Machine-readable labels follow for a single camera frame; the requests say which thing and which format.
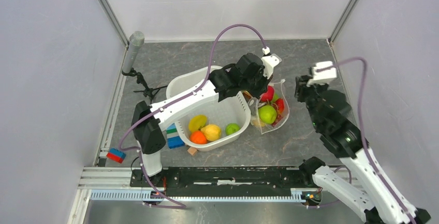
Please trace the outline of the red apple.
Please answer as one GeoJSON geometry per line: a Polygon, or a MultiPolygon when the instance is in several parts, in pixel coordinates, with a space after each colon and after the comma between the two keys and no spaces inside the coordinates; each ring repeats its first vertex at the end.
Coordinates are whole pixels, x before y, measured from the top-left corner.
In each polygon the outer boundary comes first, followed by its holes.
{"type": "Polygon", "coordinates": [[[267,91],[260,96],[260,102],[271,103],[274,97],[275,90],[272,86],[267,86],[267,91]]]}

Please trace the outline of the green pear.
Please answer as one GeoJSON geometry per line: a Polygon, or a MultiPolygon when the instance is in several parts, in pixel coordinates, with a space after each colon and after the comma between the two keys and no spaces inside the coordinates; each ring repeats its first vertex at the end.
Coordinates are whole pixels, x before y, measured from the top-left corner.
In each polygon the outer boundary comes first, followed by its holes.
{"type": "Polygon", "coordinates": [[[271,102],[276,102],[279,99],[278,94],[274,93],[271,102]]]}

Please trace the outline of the clear dotted zip bag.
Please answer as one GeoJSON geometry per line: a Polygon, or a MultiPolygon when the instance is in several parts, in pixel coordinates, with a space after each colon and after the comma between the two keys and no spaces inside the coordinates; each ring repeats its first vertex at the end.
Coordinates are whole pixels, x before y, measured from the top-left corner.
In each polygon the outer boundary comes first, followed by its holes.
{"type": "Polygon", "coordinates": [[[250,124],[264,135],[280,129],[290,115],[286,99],[285,79],[269,83],[267,91],[259,98],[245,92],[246,102],[251,111],[250,124]]]}

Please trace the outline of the red orange mango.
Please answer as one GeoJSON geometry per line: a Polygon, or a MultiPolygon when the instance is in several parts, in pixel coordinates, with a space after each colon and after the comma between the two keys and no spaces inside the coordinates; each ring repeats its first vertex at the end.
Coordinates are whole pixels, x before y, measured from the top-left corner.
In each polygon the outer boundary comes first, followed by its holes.
{"type": "Polygon", "coordinates": [[[275,106],[278,114],[282,114],[285,110],[284,99],[279,98],[275,101],[275,106]]]}

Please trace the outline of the green apple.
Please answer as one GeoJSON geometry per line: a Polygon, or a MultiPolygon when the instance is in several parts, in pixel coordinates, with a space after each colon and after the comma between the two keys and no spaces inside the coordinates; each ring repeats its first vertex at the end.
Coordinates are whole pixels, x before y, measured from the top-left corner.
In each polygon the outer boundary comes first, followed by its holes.
{"type": "Polygon", "coordinates": [[[259,118],[266,124],[272,124],[276,117],[277,111],[271,105],[265,105],[258,109],[259,118]]]}

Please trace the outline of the yellow apple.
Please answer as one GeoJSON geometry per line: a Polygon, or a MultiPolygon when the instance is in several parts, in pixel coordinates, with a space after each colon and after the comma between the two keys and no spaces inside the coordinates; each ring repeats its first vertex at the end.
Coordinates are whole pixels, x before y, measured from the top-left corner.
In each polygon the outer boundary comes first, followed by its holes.
{"type": "Polygon", "coordinates": [[[251,124],[257,128],[263,128],[266,126],[266,123],[264,123],[260,118],[255,116],[251,117],[251,124]]]}

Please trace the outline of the red grape bunch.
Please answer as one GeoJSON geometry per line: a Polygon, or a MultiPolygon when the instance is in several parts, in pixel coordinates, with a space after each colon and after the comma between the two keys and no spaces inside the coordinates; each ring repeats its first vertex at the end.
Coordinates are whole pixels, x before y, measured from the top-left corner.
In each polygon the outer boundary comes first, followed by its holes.
{"type": "Polygon", "coordinates": [[[275,121],[271,124],[271,126],[275,127],[282,120],[283,120],[283,115],[278,113],[275,121]]]}

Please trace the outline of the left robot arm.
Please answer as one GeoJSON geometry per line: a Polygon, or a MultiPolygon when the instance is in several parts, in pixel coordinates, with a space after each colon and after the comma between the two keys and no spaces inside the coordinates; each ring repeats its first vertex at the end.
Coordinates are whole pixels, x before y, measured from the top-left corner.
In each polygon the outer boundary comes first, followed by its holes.
{"type": "Polygon", "coordinates": [[[171,124],[198,107],[235,97],[241,91],[260,96],[266,92],[274,68],[281,61],[271,53],[263,57],[248,53],[236,63],[209,71],[207,79],[174,97],[152,105],[138,103],[131,127],[138,143],[143,180],[153,187],[162,182],[160,151],[167,142],[164,132],[171,124]]]}

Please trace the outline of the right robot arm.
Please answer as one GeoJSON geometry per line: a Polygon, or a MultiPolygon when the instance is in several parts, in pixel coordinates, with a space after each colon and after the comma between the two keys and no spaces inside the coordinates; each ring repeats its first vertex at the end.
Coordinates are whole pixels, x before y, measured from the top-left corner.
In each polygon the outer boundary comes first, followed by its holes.
{"type": "Polygon", "coordinates": [[[329,191],[364,223],[427,223],[427,210],[410,204],[396,191],[393,196],[374,170],[378,167],[373,151],[363,146],[361,131],[350,120],[352,110],[344,93],[328,84],[308,86],[311,76],[295,78],[295,98],[306,105],[313,127],[325,148],[354,174],[363,187],[358,190],[339,178],[317,157],[306,160],[299,169],[299,181],[306,187],[317,185],[329,191]]]}

